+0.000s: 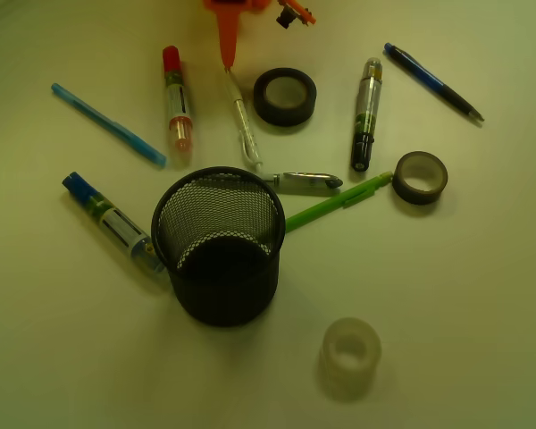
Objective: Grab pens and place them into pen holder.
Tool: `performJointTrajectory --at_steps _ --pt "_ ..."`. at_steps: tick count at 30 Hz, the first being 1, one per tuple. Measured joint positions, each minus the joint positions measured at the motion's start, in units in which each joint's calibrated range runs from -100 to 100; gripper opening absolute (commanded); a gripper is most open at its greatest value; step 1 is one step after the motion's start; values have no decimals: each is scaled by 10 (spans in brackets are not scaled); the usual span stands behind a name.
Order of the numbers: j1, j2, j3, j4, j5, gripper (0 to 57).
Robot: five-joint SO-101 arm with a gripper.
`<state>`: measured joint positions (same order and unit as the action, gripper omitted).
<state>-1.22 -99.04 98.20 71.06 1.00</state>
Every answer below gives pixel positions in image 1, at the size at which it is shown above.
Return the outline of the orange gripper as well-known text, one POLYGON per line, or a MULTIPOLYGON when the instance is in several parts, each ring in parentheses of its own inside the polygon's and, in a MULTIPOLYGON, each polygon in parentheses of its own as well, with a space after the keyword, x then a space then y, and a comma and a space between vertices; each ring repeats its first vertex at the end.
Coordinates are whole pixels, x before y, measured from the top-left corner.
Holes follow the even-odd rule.
MULTIPOLYGON (((243 12, 260 12, 271 0, 205 0, 205 7, 216 12, 219 43, 222 63, 225 69, 230 69, 236 57, 239 17, 243 12)), ((279 0, 282 12, 279 15, 280 25, 290 25, 294 20, 300 20, 304 25, 315 24, 312 13, 296 0, 279 0)))

